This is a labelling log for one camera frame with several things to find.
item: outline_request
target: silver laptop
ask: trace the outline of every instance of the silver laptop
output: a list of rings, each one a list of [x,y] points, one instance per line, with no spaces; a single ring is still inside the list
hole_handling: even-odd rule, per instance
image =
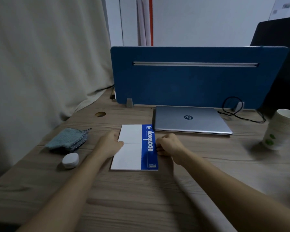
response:
[[[214,108],[156,107],[155,130],[231,135]]]

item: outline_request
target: paper cup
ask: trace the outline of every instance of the paper cup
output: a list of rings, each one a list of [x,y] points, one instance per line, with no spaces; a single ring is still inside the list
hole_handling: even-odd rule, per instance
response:
[[[280,150],[290,140],[290,110],[279,109],[270,121],[262,143],[271,150]]]

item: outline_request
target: beige curtain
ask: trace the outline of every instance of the beige curtain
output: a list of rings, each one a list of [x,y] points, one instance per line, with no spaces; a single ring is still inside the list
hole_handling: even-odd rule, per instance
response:
[[[112,84],[101,0],[0,0],[0,173]]]

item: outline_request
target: wooden desk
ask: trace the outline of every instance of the wooden desk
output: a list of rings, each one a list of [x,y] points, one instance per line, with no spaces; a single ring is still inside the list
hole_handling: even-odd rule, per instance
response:
[[[62,170],[62,156],[44,149],[62,129],[92,127],[88,141],[78,150],[83,160],[105,132],[119,131],[122,124],[151,124],[153,108],[128,109],[111,101],[109,95],[110,90],[75,113],[0,178],[0,222],[24,223],[73,174],[75,169]],[[101,111],[106,115],[96,117]],[[244,111],[241,116],[260,120],[255,111]],[[178,137],[223,171],[290,207],[290,183],[281,174],[290,173],[290,143],[280,152],[266,150],[258,143],[267,123],[222,117],[234,132],[230,137]],[[234,230],[186,170],[170,158],[159,157],[157,172],[109,172],[110,163],[105,163],[93,184],[77,231]]]

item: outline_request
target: person's right hand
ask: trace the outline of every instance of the person's right hand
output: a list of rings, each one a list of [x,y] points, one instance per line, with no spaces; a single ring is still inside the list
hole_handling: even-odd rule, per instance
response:
[[[156,140],[157,152],[161,156],[172,156],[176,164],[181,164],[181,156],[187,149],[173,133]]]

